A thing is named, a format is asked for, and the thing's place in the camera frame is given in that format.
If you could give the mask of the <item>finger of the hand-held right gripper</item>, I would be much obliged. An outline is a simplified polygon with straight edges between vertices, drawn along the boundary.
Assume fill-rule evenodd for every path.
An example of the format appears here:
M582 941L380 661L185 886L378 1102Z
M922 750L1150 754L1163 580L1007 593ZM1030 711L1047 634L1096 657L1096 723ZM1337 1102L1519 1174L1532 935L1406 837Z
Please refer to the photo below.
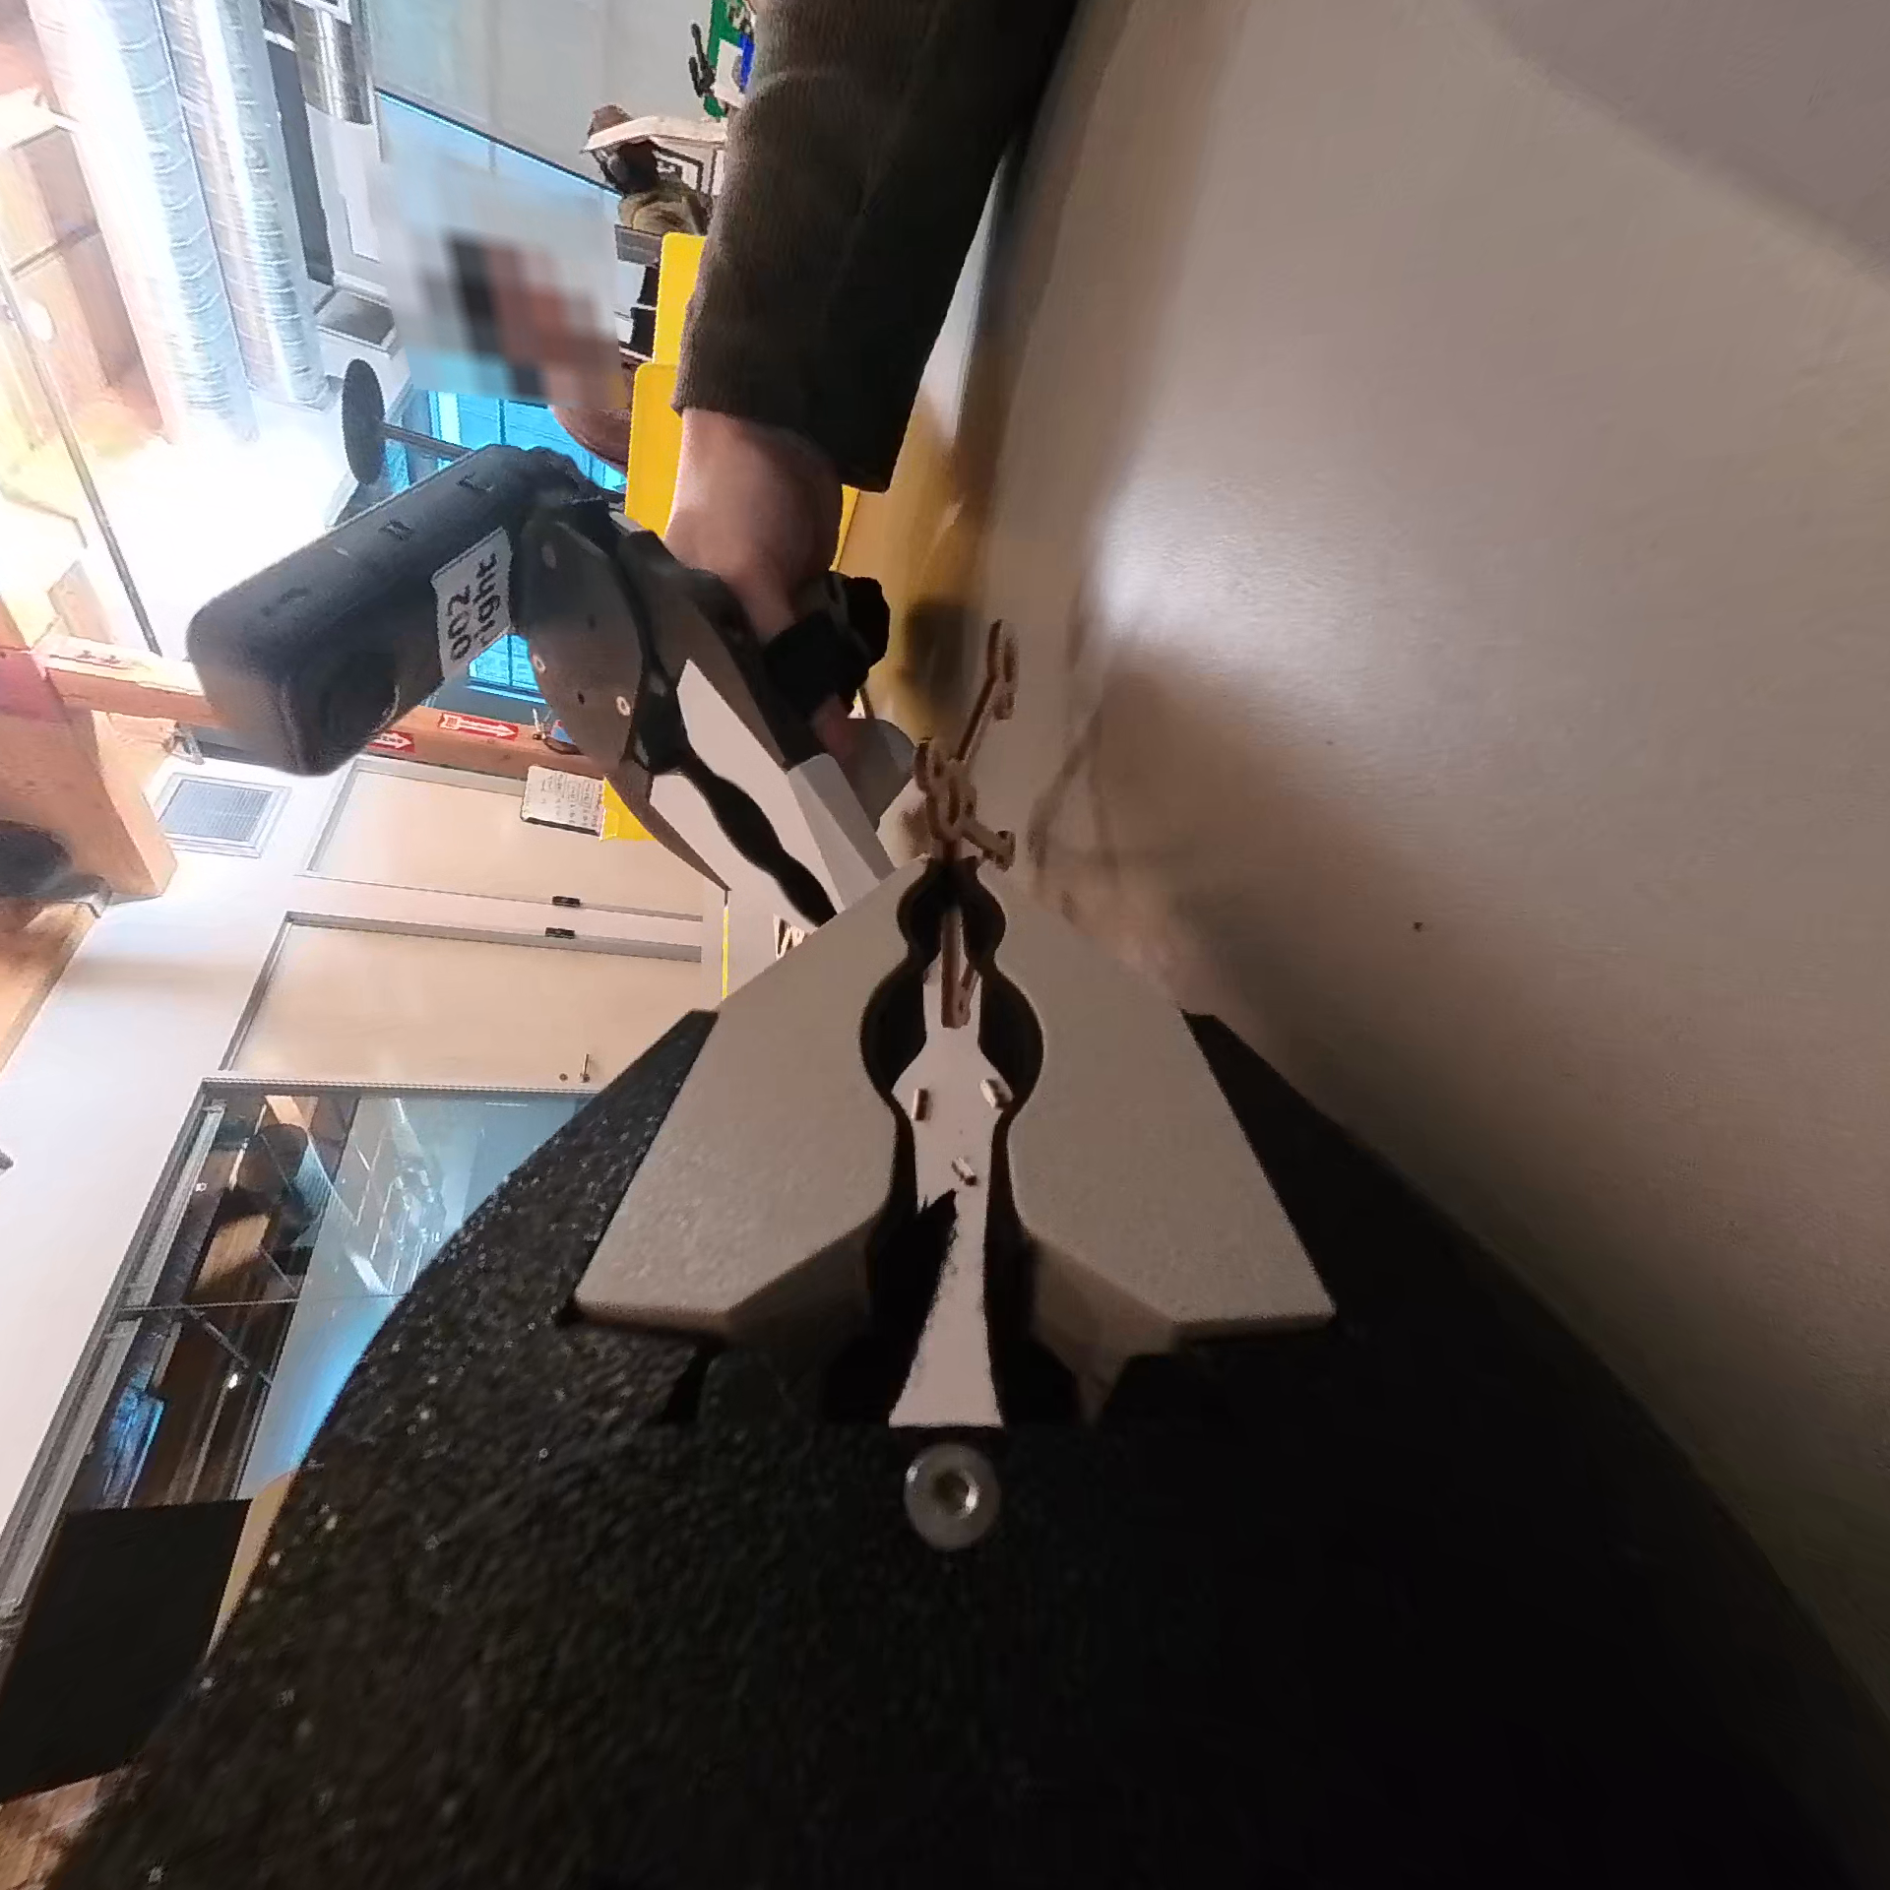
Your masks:
M784 738L768 732L749 697L724 697L694 661L681 668L676 704L685 736L676 831L728 890L794 924L824 924L890 873L878 825L910 790L918 759L894 720L851 720L849 773L808 727L792 720Z
M722 818L728 785L702 759L663 771L626 762L602 777L650 837L724 894L737 890L737 846Z

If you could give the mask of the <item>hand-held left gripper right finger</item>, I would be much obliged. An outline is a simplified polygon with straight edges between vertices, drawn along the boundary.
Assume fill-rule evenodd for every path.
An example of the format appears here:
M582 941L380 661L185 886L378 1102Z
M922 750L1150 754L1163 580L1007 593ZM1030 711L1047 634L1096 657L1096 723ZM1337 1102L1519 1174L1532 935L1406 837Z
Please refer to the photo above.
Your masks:
M1001 1396L1003 1332L1102 1399L1138 1355L1326 1327L1333 1297L1186 1016L1025 894L985 896L1001 937L944 1027L944 1396Z

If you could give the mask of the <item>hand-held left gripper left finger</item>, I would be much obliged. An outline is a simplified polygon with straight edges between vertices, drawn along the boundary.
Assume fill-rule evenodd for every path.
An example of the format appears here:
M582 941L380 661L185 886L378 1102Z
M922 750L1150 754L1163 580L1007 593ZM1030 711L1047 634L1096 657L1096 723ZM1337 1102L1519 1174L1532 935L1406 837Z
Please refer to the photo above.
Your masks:
M808 1349L921 1327L949 1239L910 1113L927 877L894 871L722 1002L579 1278L582 1322Z

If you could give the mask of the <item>wooden triangular frame part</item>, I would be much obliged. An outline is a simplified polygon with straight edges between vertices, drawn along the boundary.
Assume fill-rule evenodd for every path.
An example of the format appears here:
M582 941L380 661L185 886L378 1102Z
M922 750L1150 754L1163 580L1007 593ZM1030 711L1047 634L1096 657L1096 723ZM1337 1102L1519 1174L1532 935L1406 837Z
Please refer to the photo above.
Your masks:
M949 746L922 741L913 759L913 788L922 795L931 855L944 871L955 871L959 862L985 862L995 869L1009 869L1016 862L1016 836L982 818L974 781L987 732L1016 712L1016 692L1016 634L996 619L987 631L985 679L963 736ZM979 971L972 967L966 946L963 902L951 902L941 922L939 981L941 1024L968 1024Z

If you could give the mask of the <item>person's right forearm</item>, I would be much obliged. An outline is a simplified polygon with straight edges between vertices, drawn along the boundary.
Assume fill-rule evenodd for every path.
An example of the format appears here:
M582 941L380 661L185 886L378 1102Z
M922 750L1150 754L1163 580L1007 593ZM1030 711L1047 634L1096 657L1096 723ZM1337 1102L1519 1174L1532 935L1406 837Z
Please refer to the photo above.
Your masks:
M768 2L681 336L681 411L884 492L1075 2Z

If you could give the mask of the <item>person's right hand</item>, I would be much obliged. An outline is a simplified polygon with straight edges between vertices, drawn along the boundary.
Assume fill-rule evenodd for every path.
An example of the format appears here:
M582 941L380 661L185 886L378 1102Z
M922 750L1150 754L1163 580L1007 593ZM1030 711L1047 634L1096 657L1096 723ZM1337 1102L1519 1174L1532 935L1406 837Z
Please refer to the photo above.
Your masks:
M808 615L841 551L842 480L788 429L737 414L681 411L668 551L724 580L768 642Z

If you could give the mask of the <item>white door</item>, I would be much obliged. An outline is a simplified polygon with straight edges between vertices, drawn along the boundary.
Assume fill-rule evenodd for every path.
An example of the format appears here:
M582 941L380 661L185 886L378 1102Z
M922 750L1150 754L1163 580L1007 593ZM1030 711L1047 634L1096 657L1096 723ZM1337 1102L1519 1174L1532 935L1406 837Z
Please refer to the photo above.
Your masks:
M362 759L344 771L310 871L344 885L467 894L636 918L702 918L704 879L653 837L522 818L517 777Z
M224 1054L252 1080L597 1088L704 994L698 962L286 922Z

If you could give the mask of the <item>yellow plastic bin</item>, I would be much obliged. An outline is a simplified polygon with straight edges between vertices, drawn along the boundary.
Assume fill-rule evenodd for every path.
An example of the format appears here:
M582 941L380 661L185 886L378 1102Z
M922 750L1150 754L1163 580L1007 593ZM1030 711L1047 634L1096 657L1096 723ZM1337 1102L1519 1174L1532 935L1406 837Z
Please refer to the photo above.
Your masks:
M636 306L650 316L646 359L632 377L632 432L626 432L626 520L663 531L672 518L676 469L681 455L681 419L672 409L676 370L681 359L681 331L698 288L704 239L668 230L646 276L653 292ZM704 905L704 946L714 947L712 990L724 998L743 981L768 971L779 957L779 922L754 894L722 894Z

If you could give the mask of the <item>wooden beam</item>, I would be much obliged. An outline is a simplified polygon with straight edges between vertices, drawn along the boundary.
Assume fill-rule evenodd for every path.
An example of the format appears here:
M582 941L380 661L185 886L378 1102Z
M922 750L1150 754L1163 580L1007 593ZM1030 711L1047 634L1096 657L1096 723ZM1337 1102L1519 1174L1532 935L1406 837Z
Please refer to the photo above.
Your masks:
M41 635L4 610L4 824L69 849L118 899L167 890L177 855L149 798L161 736L206 708L191 661Z

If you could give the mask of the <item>glass partition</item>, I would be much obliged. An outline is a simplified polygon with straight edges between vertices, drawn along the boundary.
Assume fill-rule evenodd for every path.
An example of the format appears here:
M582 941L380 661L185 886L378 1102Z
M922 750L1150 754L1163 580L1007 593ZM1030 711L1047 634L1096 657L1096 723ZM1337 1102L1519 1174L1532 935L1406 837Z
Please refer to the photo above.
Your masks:
M256 1499L590 1088L208 1083L41 1457L33 1517Z

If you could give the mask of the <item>black box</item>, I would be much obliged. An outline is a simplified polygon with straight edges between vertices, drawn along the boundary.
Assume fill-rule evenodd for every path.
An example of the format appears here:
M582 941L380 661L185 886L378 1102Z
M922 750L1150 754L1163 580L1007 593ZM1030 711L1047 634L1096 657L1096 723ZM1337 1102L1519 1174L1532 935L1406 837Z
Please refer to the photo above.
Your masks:
M245 1522L245 1499L58 1522L4 1670L4 1800L138 1754L208 1650Z

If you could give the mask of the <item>black pedestal stand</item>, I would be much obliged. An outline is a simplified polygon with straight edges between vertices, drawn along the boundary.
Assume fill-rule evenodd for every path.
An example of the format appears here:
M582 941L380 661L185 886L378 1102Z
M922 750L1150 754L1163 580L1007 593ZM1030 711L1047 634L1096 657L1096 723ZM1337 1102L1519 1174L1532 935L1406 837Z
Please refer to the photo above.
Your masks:
M362 485L380 485L391 446L419 454L426 460L454 464L471 455L471 446L409 429L391 421L384 382L367 359L350 359L342 382L344 460Z

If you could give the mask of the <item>wall vent grille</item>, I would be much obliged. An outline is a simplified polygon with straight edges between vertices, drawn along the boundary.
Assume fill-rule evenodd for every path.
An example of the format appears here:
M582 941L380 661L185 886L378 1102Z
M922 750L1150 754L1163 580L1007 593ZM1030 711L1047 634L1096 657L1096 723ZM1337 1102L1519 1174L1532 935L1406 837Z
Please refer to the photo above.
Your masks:
M177 850L256 862L272 850L291 803L294 790L281 781L181 768L159 790L156 813Z

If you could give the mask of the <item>silver spiral duct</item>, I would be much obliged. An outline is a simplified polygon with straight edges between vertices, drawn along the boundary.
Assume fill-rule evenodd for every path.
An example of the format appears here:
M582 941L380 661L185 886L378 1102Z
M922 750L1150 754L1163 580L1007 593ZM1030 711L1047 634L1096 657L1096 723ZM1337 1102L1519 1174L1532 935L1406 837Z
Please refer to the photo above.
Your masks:
M326 370L261 2L89 2L96 129L124 139L138 308L191 437L256 444Z

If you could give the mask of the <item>silver smooth duct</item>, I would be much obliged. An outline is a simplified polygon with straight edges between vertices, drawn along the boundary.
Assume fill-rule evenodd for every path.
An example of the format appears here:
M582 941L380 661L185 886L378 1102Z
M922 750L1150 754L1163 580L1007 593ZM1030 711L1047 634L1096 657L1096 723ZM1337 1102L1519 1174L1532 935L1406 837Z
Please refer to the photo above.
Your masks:
M365 2L265 2L265 17L295 52L305 104L369 129L378 106Z

